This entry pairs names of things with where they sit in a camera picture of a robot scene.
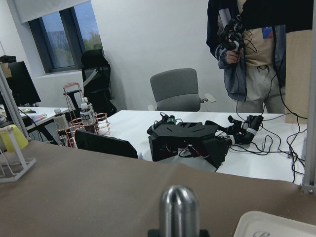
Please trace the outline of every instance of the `computer monitor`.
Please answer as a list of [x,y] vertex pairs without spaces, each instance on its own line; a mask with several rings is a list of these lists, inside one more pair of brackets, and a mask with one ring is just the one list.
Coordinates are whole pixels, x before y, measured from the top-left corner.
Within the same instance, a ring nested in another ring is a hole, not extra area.
[[17,106],[30,106],[40,102],[40,97],[24,62],[12,62],[8,64],[11,77],[7,78],[8,85]]
[[130,142],[115,137],[107,137],[80,129],[75,133],[75,141],[79,149],[138,158],[137,151]]

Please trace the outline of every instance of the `hand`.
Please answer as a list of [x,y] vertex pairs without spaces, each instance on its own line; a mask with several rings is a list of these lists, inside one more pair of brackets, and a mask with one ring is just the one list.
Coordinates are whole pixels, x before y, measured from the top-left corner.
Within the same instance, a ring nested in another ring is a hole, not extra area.
[[237,63],[240,61],[240,57],[243,55],[243,48],[237,51],[227,51],[226,53],[226,62],[229,64]]

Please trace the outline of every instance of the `bottle cap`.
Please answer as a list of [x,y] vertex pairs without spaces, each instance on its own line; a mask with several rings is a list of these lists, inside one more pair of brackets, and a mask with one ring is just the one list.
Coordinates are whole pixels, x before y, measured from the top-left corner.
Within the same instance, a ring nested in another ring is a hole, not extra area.
[[82,103],[82,104],[81,104],[81,109],[82,109],[82,110],[87,109],[87,108],[88,108],[87,103]]
[[57,115],[57,114],[60,114],[60,113],[61,113],[61,110],[60,110],[60,108],[57,108],[57,109],[54,109],[54,112],[55,112],[55,114]]

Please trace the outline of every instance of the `window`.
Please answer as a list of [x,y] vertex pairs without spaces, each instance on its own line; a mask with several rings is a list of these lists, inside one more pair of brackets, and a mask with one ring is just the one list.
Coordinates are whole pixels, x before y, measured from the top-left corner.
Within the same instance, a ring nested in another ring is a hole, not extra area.
[[101,49],[91,2],[29,22],[46,73],[81,68],[86,50]]

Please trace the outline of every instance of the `white tray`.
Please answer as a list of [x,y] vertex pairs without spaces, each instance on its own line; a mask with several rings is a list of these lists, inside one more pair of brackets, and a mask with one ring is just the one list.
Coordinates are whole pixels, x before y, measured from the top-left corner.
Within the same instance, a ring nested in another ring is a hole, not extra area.
[[316,237],[316,226],[249,211],[240,218],[234,237]]

